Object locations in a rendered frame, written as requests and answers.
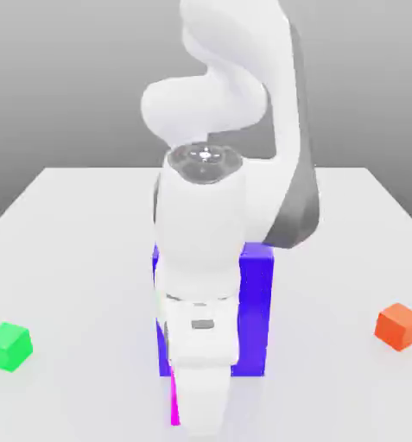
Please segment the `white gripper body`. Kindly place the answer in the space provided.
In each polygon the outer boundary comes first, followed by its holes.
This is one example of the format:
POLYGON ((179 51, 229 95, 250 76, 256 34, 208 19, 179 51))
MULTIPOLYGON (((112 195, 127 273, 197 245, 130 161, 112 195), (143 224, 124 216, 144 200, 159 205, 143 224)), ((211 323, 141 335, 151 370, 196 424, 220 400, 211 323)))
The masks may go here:
POLYGON ((231 367, 178 366, 174 381, 181 427, 193 437, 216 435, 225 417, 231 367))

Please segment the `small magenta cube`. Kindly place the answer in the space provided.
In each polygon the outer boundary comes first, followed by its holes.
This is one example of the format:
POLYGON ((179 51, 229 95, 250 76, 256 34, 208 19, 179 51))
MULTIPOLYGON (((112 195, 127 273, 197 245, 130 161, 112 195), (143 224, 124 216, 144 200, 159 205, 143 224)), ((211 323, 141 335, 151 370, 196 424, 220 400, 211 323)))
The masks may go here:
POLYGON ((179 426, 181 423, 180 423, 176 384, 175 384, 173 369, 170 369, 170 375, 171 375, 171 425, 179 426))

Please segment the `small green cube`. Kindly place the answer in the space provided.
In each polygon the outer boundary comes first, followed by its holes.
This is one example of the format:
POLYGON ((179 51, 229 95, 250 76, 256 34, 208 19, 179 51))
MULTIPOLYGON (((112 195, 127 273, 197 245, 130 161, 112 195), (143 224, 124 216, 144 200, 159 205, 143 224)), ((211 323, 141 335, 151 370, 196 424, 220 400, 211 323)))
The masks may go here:
POLYGON ((27 328, 7 322, 0 324, 0 369, 14 372, 32 352, 27 328))

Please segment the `small orange cube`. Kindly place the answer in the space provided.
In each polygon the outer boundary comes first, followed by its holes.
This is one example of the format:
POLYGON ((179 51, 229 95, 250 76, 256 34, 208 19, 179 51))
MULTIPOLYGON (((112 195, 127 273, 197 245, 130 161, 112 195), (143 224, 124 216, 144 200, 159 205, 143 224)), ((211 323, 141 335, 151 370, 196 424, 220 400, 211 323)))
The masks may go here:
POLYGON ((412 310, 395 303, 382 310, 377 317, 374 335, 396 351, 412 345, 412 310))

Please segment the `large blue box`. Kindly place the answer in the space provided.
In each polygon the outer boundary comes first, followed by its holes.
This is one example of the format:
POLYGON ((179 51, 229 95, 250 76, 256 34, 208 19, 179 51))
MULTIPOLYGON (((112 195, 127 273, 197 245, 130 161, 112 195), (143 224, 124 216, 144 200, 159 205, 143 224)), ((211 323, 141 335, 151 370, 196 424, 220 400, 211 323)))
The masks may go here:
POLYGON ((265 373, 274 274, 269 245, 248 242, 239 258, 241 284, 238 309, 240 355, 232 377, 262 377, 265 373))

